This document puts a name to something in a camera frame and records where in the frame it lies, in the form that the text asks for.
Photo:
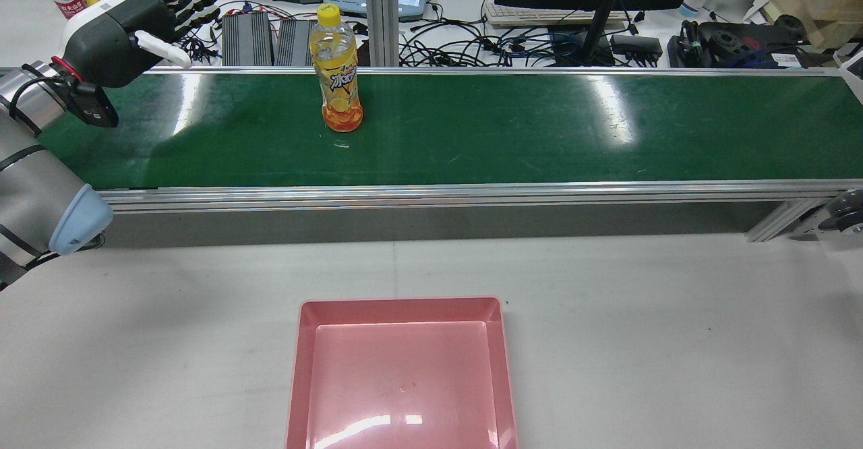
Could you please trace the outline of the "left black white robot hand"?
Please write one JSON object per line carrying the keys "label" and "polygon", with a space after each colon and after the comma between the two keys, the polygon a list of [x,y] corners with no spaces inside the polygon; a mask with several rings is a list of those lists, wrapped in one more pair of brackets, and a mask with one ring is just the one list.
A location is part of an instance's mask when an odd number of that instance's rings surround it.
{"label": "left black white robot hand", "polygon": [[100,0],[70,19],[51,65],[105,88],[127,86],[163,61],[188,69],[179,41],[218,19],[216,1]]}

